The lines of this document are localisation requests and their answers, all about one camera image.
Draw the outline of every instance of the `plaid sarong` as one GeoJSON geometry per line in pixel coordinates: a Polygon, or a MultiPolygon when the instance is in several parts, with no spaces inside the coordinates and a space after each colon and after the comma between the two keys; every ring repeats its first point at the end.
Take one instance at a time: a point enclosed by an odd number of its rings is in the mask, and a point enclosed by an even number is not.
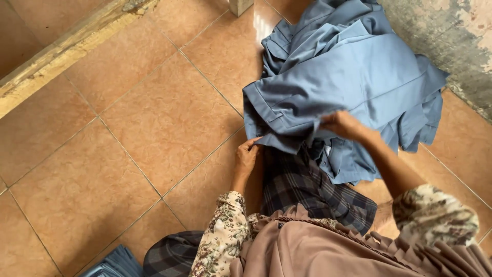
{"type": "Polygon", "coordinates": [[[348,187],[331,184],[303,145],[297,155],[265,147],[261,214],[286,211],[301,203],[311,218],[329,218],[364,235],[372,225],[377,204],[348,187]]]}
{"type": "Polygon", "coordinates": [[[185,231],[164,237],[144,258],[144,277],[187,277],[203,231],[185,231]]]}

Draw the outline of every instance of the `folded clothes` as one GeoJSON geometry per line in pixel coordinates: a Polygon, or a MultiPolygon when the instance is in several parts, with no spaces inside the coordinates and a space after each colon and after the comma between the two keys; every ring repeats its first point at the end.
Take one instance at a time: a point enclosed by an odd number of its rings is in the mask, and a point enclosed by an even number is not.
{"type": "Polygon", "coordinates": [[[143,277],[143,275],[142,266],[131,251],[120,244],[79,277],[143,277]]]}
{"type": "Polygon", "coordinates": [[[317,0],[262,45],[261,79],[243,89],[249,139],[292,154],[316,142],[313,157],[334,184],[380,175],[361,145],[318,128],[322,115],[348,110],[395,152],[432,143],[448,73],[415,55],[375,1],[317,0]]]}

